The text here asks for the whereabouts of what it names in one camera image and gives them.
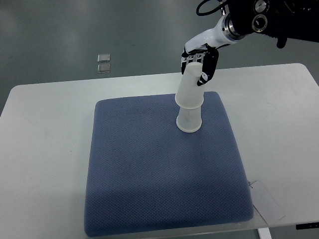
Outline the black white robotic hand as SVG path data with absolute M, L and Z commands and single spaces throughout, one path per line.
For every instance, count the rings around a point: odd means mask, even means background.
M 218 49 L 235 44 L 239 39 L 240 35 L 234 30 L 230 15 L 222 16 L 214 28 L 196 35 L 185 44 L 181 55 L 181 72 L 184 73 L 191 62 L 201 63 L 201 73 L 196 84 L 206 84 L 215 73 L 219 58 Z

